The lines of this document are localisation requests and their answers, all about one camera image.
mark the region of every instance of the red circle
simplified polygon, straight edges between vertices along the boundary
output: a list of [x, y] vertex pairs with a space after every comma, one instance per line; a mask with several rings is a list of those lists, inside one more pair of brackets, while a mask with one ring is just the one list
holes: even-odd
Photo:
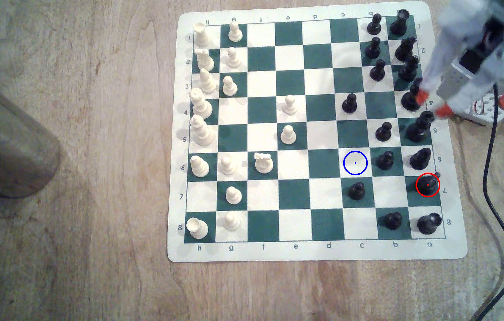
[[[426, 174], [431, 174], [432, 176], [436, 177], [436, 180], [438, 180], [438, 190], [436, 191], [436, 193], [430, 195], [430, 196], [427, 196], [423, 193], [420, 193], [419, 191], [419, 179], [423, 176], [425, 176]], [[414, 187], [416, 188], [416, 191], [419, 192], [420, 195], [424, 196], [424, 197], [433, 197], [434, 195], [438, 194], [438, 192], [440, 192], [440, 178], [438, 178], [438, 176], [434, 175], [433, 173], [431, 172], [426, 172], [422, 175], [419, 176], [419, 178], [416, 179], [416, 183], [414, 183]]]

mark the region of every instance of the chess board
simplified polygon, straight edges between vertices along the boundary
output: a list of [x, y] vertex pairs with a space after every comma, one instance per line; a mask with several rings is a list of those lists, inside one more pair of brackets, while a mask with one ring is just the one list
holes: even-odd
[[[411, 16], [402, 37], [390, 33], [399, 9]], [[376, 59], [364, 49], [373, 35], [366, 31], [374, 13], [383, 16], [381, 55], [385, 77], [369, 76]], [[229, 23], [237, 21], [243, 33], [228, 39]], [[211, 70], [219, 87], [205, 98], [213, 113], [205, 121], [217, 135], [209, 146], [194, 142], [189, 120], [189, 92], [199, 86], [193, 25], [205, 24], [211, 37]], [[419, 1], [340, 6], [191, 12], [179, 18], [172, 119], [171, 181], [168, 228], [169, 258], [175, 262], [249, 260], [343, 259], [454, 259], [464, 257], [467, 243], [462, 208], [446, 120], [435, 120], [427, 140], [410, 141], [405, 134], [435, 98], [411, 113], [401, 105], [410, 83], [398, 78], [404, 63], [395, 58], [401, 39], [417, 37], [413, 54], [428, 62], [434, 33], [428, 6]], [[227, 66], [227, 49], [234, 47], [242, 63]], [[238, 85], [233, 97], [222, 92], [230, 75]], [[353, 114], [341, 109], [349, 93], [357, 96]], [[282, 111], [286, 95], [295, 96], [298, 112]], [[375, 138], [383, 122], [392, 124], [386, 142]], [[279, 138], [285, 125], [297, 135], [294, 144]], [[430, 147], [432, 158], [423, 171], [413, 170], [410, 156]], [[376, 158], [390, 150], [395, 163], [389, 170]], [[269, 153], [274, 169], [261, 174], [254, 153]], [[196, 177], [193, 155], [202, 157], [210, 172]], [[225, 155], [238, 166], [234, 175], [221, 173]], [[440, 192], [421, 196], [417, 178], [441, 173]], [[363, 182], [360, 201], [347, 189]], [[241, 190], [242, 201], [226, 201], [226, 189]], [[389, 230], [384, 215], [400, 212], [403, 224]], [[235, 231], [224, 228], [223, 218], [234, 213], [241, 221]], [[436, 232], [423, 235], [417, 220], [438, 213], [443, 221]], [[205, 221], [208, 234], [191, 237], [189, 218]]]

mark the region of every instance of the black pawn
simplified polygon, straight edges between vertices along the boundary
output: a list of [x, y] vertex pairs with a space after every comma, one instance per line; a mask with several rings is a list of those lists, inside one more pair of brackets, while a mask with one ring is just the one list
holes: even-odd
[[415, 143], [424, 141], [428, 137], [428, 132], [433, 121], [434, 114], [429, 110], [423, 111], [416, 121], [406, 129], [406, 137]]
[[375, 132], [375, 137], [381, 142], [386, 142], [391, 138], [391, 128], [390, 122], [384, 122], [381, 127], [377, 128]]
[[375, 62], [375, 67], [370, 70], [369, 76], [374, 81], [380, 81], [385, 77], [385, 61], [382, 59]]
[[365, 184], [357, 182], [349, 187], [349, 197], [355, 201], [359, 201], [365, 196]]
[[432, 234], [437, 227], [442, 223], [442, 217], [438, 213], [430, 213], [419, 218], [416, 222], [416, 226], [419, 228], [422, 234]]
[[396, 14], [396, 20], [391, 23], [391, 33], [393, 35], [402, 36], [406, 33], [406, 20], [410, 14], [406, 9], [401, 9]]
[[372, 35], [379, 34], [381, 32], [381, 15], [376, 13], [373, 15], [373, 21], [367, 25], [367, 32]]
[[353, 114], [357, 110], [357, 96], [355, 94], [348, 94], [341, 108], [343, 108], [344, 112]]
[[365, 56], [370, 59], [376, 59], [381, 54], [381, 48], [379, 48], [380, 44], [381, 39], [379, 39], [379, 37], [373, 37], [373, 39], [370, 40], [370, 45], [365, 48]]
[[422, 171], [428, 166], [428, 161], [430, 160], [430, 156], [432, 152], [430, 148], [425, 147], [419, 150], [416, 154], [411, 156], [411, 166], [413, 169], [417, 171]]
[[393, 152], [388, 150], [377, 157], [377, 167], [382, 170], [388, 170], [393, 167]]

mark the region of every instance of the black cable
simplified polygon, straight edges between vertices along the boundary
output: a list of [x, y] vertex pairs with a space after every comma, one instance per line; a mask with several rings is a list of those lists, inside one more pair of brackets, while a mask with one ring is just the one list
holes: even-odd
[[[496, 137], [496, 128], [498, 126], [498, 85], [494, 84], [494, 123], [492, 125], [492, 135], [490, 136], [490, 144], [488, 146], [488, 156], [486, 156], [486, 165], [484, 167], [484, 180], [482, 182], [482, 189], [484, 190], [484, 198], [486, 202], [488, 202], [488, 206], [490, 210], [496, 217], [496, 220], [500, 224], [502, 230], [504, 230], [504, 222], [501, 220], [500, 215], [496, 212], [496, 209], [492, 205], [492, 201], [490, 201], [490, 197], [488, 196], [488, 169], [490, 168], [490, 158], [492, 156], [492, 149], [494, 147], [494, 138]], [[496, 303], [501, 299], [504, 295], [504, 287], [501, 291], [488, 303], [488, 305], [482, 310], [480, 315], [476, 318], [477, 321], [480, 321], [484, 318], [484, 316], [496, 305]]]

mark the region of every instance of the wooden table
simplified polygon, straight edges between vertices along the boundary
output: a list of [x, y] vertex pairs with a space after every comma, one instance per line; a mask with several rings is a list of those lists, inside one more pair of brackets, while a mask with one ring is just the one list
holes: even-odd
[[[0, 1], [0, 91], [63, 147], [44, 190], [0, 197], [0, 319], [464, 320], [477, 313], [504, 284], [504, 236], [481, 189], [490, 130], [468, 122], [450, 125], [464, 259], [167, 259], [178, 17], [344, 3]], [[445, 2], [428, 3], [436, 20]], [[504, 219], [504, 122], [492, 160], [489, 193]], [[504, 298], [487, 319], [504, 320]]]

